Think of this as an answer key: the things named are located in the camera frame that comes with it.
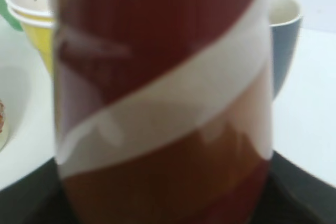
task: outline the black surface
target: black surface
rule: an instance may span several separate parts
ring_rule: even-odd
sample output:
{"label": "black surface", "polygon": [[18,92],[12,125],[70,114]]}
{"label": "black surface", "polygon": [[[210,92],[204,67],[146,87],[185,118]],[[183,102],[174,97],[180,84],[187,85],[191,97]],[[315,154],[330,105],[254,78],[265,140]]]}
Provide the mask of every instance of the black surface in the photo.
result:
{"label": "black surface", "polygon": [[[53,160],[0,192],[1,224],[78,224],[56,175]],[[336,223],[336,189],[279,154],[251,224]]]}

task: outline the mug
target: mug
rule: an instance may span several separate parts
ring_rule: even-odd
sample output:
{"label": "mug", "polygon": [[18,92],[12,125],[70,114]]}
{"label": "mug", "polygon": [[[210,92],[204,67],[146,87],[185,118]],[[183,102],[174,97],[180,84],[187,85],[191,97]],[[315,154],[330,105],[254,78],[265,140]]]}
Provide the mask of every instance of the mug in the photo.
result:
{"label": "mug", "polygon": [[55,160],[82,223],[247,223],[272,157],[267,0],[55,6]]}
{"label": "mug", "polygon": [[273,37],[274,97],[288,74],[303,15],[297,0],[271,0],[269,21]]}

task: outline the blue mug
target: blue mug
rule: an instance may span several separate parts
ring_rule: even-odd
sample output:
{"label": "blue mug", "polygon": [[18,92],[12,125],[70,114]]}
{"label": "blue mug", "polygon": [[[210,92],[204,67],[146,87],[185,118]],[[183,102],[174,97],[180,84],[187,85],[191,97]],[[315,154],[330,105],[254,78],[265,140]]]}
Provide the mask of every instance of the blue mug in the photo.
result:
{"label": "blue mug", "polygon": [[271,0],[269,21],[273,36],[274,98],[290,68],[302,23],[302,10],[296,0]]}

